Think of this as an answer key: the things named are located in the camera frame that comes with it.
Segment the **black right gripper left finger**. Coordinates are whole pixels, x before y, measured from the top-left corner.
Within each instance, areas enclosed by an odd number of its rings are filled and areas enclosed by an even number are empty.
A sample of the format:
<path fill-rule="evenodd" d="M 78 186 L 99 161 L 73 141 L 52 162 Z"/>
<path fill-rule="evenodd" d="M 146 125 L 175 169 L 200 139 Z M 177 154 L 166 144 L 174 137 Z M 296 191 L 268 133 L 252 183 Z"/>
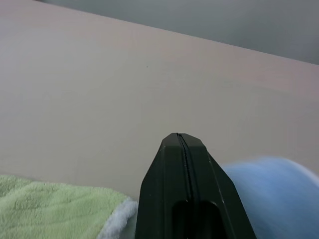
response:
<path fill-rule="evenodd" d="M 135 238 L 186 239 L 191 192 L 180 135 L 165 137 L 140 189 Z"/>

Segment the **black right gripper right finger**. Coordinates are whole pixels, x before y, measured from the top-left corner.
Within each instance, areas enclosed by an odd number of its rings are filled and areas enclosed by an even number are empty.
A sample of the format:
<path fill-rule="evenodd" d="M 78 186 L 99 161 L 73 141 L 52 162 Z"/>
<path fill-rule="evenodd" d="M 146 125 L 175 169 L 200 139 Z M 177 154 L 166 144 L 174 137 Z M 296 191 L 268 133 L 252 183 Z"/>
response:
<path fill-rule="evenodd" d="M 179 134 L 191 190 L 191 239 L 254 239 L 256 235 L 230 177 L 203 142 Z"/>

